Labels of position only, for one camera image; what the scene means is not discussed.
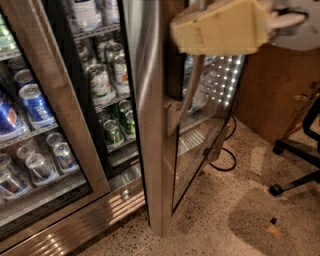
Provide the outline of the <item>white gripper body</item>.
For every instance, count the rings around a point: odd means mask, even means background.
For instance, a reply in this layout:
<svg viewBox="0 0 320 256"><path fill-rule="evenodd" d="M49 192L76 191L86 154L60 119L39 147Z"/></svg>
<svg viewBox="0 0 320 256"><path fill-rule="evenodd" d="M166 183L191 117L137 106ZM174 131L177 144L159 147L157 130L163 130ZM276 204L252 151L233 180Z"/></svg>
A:
<svg viewBox="0 0 320 256"><path fill-rule="evenodd" d="M271 1L272 45L299 51L320 47L320 0Z"/></svg>

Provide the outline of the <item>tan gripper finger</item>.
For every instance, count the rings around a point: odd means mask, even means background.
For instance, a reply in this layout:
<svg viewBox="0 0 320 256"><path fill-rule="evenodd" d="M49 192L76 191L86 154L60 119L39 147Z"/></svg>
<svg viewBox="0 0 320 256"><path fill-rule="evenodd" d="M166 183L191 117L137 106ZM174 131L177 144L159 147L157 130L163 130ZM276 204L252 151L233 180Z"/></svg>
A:
<svg viewBox="0 0 320 256"><path fill-rule="evenodd" d="M247 55L269 41L269 0L215 0L204 11L198 10L199 4L197 0L170 23L171 38L181 53Z"/></svg>

